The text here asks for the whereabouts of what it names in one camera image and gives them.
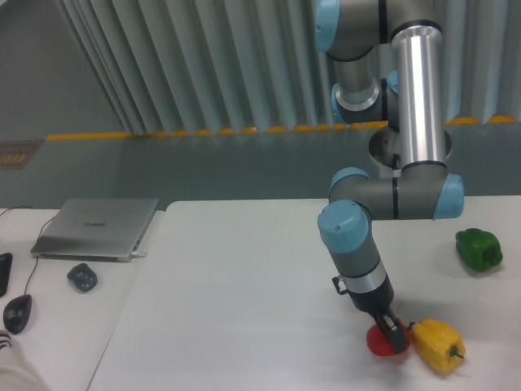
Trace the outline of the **beige striped sleeve forearm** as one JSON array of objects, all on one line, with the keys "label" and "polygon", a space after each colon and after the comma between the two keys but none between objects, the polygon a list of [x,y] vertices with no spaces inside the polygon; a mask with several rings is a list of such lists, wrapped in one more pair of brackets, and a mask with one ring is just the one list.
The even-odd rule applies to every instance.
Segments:
[{"label": "beige striped sleeve forearm", "polygon": [[11,336],[1,330],[1,390],[49,390],[42,378],[13,348]]}]

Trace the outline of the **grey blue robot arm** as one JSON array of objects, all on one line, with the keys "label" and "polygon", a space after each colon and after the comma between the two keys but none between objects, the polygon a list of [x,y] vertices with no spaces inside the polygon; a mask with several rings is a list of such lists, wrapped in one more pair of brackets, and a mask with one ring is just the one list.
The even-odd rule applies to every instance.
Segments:
[{"label": "grey blue robot arm", "polygon": [[428,1],[318,1],[314,33],[317,49],[335,62],[334,113],[349,124],[386,121],[399,133],[398,175],[372,179],[361,169],[341,169],[317,218],[338,271],[337,292],[369,314],[399,354],[408,339],[392,312],[394,293],[372,224],[456,218],[464,208],[462,179],[446,166],[440,18]]}]

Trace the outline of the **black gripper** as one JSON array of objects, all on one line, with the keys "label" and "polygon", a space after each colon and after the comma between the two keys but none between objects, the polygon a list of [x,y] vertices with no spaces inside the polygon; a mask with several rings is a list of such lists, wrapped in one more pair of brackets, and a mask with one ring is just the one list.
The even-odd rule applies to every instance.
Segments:
[{"label": "black gripper", "polygon": [[347,288],[340,290],[340,278],[332,279],[339,295],[348,294],[355,307],[370,314],[378,329],[384,334],[394,353],[404,353],[408,346],[406,327],[394,315],[391,303],[394,290],[388,277],[374,290],[369,292],[352,292]]}]

